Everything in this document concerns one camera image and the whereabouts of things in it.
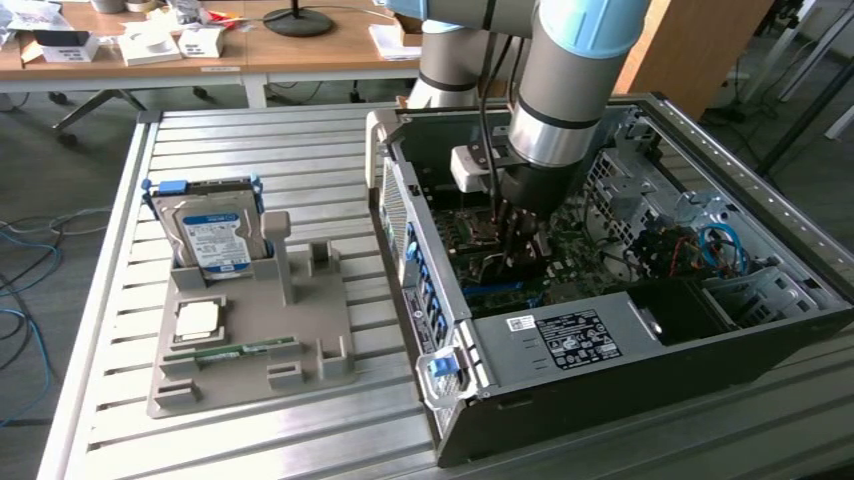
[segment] chair wheel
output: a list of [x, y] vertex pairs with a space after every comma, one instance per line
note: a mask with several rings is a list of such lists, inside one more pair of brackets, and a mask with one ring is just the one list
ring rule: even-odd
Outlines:
[[192, 87], [192, 94], [200, 99], [200, 100], [207, 100], [208, 98], [211, 98], [211, 96], [208, 95], [208, 91], [201, 88], [201, 87]]
[[72, 133], [60, 133], [56, 137], [56, 141], [62, 147], [73, 147], [77, 145], [77, 136]]
[[56, 105], [68, 105], [68, 97], [61, 92], [48, 92], [48, 99]]

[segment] aluminum slotted table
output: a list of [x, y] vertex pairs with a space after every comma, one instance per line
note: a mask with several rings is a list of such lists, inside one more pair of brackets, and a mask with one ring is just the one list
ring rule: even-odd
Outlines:
[[[437, 469], [365, 201], [364, 117], [376, 108], [392, 104], [140, 119], [40, 479], [791, 478], [851, 457], [847, 329], [747, 386]], [[251, 173], [267, 208], [291, 213], [291, 248], [331, 238], [341, 252], [359, 379], [153, 420], [145, 395], [171, 249], [139, 184]]]

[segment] blue hard drive label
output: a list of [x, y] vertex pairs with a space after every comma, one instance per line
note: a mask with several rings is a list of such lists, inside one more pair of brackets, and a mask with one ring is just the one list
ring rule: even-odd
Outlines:
[[563, 370], [622, 355], [595, 310], [536, 320], [555, 365]]
[[249, 250], [239, 233], [240, 215], [199, 215], [181, 221], [200, 268], [227, 278], [249, 267]]

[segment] floor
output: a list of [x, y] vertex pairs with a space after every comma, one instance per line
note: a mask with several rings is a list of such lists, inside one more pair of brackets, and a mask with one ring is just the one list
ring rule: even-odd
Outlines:
[[[743, 71], [751, 71], [771, 43], [771, 39], [751, 43], [748, 54], [740, 62]], [[708, 127], [746, 161], [754, 163], [756, 159], [751, 158], [742, 137], [748, 137], [755, 155], [763, 156], [839, 68], [839, 63], [831, 60], [822, 63], [795, 98], [776, 107], [776, 114], [771, 115], [776, 118], [754, 114], [748, 115], [743, 124]], [[288, 85], [277, 87], [277, 90], [293, 102], [300, 102], [311, 96], [316, 84], [300, 84], [289, 89], [284, 87]], [[345, 103], [349, 87], [347, 82], [325, 83], [309, 103]], [[372, 81], [361, 83], [360, 91], [369, 101], [387, 101], [395, 95], [404, 94], [405, 88], [400, 81]], [[211, 87], [208, 92], [213, 99], [208, 102], [199, 100], [189, 88], [139, 92], [137, 96], [152, 109], [245, 107], [240, 87]], [[87, 96], [85, 93], [68, 94], [75, 103], [84, 101]], [[21, 96], [14, 98], [17, 102], [21, 100]], [[811, 128], [803, 132], [780, 162], [780, 168], [774, 172], [774, 179], [784, 194], [848, 248], [854, 248], [854, 209], [848, 208], [854, 203], [854, 190], [847, 187], [854, 174], [846, 159], [854, 158], [854, 128], [844, 132], [838, 141], [824, 139], [820, 133], [852, 102], [854, 86], [850, 85]], [[49, 125], [71, 108], [53, 105], [45, 94], [33, 94], [18, 111], [0, 113], [0, 220], [12, 221], [32, 215], [54, 217], [112, 203], [136, 113], [121, 101], [112, 100], [97, 110], [97, 114], [69, 129], [80, 137], [81, 144], [75, 149], [67, 149], [53, 141]], [[750, 105], [743, 107], [748, 114], [754, 110], [755, 107]], [[85, 229], [103, 219], [103, 215], [81, 219], [73, 228]], [[71, 356], [100, 237], [101, 234], [68, 237], [61, 245], [62, 260], [57, 272], [22, 294], [40, 324], [50, 360], [60, 374]], [[38, 235], [28, 235], [26, 239], [52, 241], [52, 237]], [[6, 276], [16, 274], [42, 252], [14, 247], [0, 240], [0, 273]], [[13, 306], [9, 298], [0, 297], [0, 308]], [[12, 325], [10, 322], [0, 324], [0, 336], [10, 331]], [[41, 391], [44, 371], [33, 345], [20, 360], [0, 371], [0, 418], [13, 413]], [[13, 348], [13, 341], [0, 343], [0, 361], [5, 361]], [[58, 390], [57, 386], [50, 388], [45, 399], [24, 418], [50, 418]], [[33, 478], [46, 434], [46, 426], [0, 428], [0, 478]]]

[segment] black lamp base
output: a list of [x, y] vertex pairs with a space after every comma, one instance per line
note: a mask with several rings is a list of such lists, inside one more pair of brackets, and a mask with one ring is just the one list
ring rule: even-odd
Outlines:
[[292, 12], [289, 8], [273, 10], [264, 15], [264, 26], [285, 37], [315, 37], [332, 30], [335, 22], [324, 14], [303, 8], [297, 18]]

